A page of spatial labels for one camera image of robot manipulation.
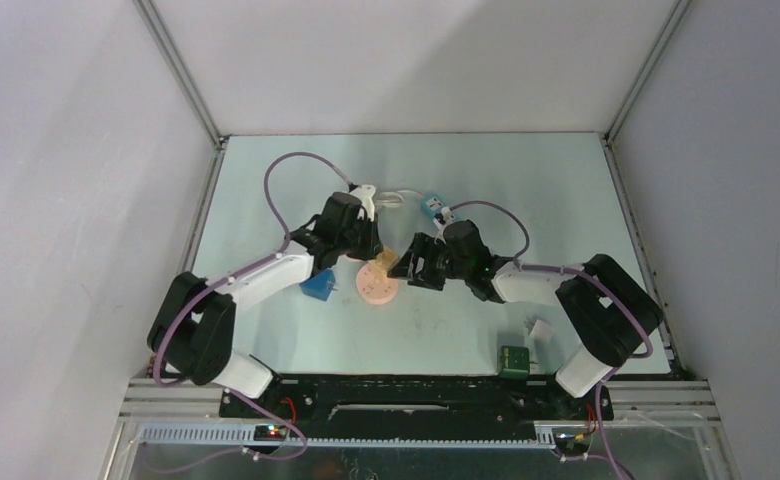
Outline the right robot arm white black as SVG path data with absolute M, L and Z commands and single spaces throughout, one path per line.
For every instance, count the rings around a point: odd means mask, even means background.
M 549 408 L 562 418 L 582 411 L 587 393 L 628 360 L 651 356 L 650 335 L 662 320 L 658 304 L 611 256 L 596 254 L 578 266 L 523 263 L 493 253 L 469 220 L 436 237 L 416 234 L 387 275 L 435 291 L 458 280 L 484 302 L 560 308 L 579 339 L 547 392 Z

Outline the yellow cube plug adapter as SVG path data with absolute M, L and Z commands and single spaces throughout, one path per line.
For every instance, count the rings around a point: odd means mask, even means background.
M 370 261 L 370 266 L 381 275 L 387 275 L 388 272 L 399 262 L 399 255 L 389 247 L 385 247 L 374 259 Z

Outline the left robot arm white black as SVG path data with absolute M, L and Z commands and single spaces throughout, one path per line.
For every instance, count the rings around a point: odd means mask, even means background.
M 233 346 L 240 313 L 291 286 L 331 269 L 342 256 L 372 260 L 382 251 L 372 185 L 335 192 L 321 213 L 292 231 L 279 252 L 209 281 L 191 272 L 176 276 L 148 333 L 158 363 L 195 385 L 218 384 L 243 394 L 258 416 L 282 403 L 275 372 Z

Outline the blue cube plug adapter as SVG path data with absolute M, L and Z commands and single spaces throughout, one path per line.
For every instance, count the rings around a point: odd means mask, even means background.
M 301 292 L 310 298 L 326 302 L 336 289 L 336 276 L 332 269 L 326 269 L 301 282 Z

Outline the pink round power socket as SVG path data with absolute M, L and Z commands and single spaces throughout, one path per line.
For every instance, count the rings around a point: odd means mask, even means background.
M 375 306 L 386 305 L 399 292 L 399 281 L 389 278 L 385 271 L 372 264 L 365 264 L 358 270 L 355 284 L 360 297 Z

